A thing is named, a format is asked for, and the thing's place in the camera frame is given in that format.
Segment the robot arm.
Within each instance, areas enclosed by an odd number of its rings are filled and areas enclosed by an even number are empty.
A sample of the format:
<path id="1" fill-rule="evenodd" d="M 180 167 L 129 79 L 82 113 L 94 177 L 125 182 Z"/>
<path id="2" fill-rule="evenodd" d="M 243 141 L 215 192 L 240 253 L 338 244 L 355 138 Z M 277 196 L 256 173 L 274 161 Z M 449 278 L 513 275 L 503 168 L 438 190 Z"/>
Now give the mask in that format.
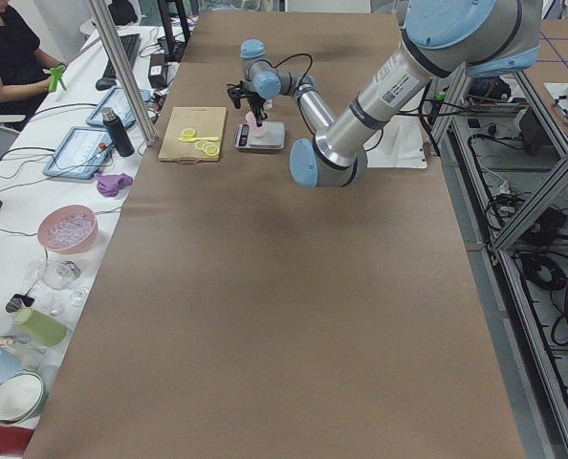
<path id="1" fill-rule="evenodd" d="M 256 122 L 264 104 L 291 97 L 314 129 L 293 144 L 290 172 L 300 186 L 349 186 L 367 166 L 365 143 L 435 78 L 464 67 L 469 77 L 510 74 L 531 67 L 538 56 L 539 1 L 411 1 L 397 50 L 338 116 L 313 79 L 279 70 L 256 39 L 242 43 L 244 76 L 227 93 L 234 106 L 246 99 Z"/>

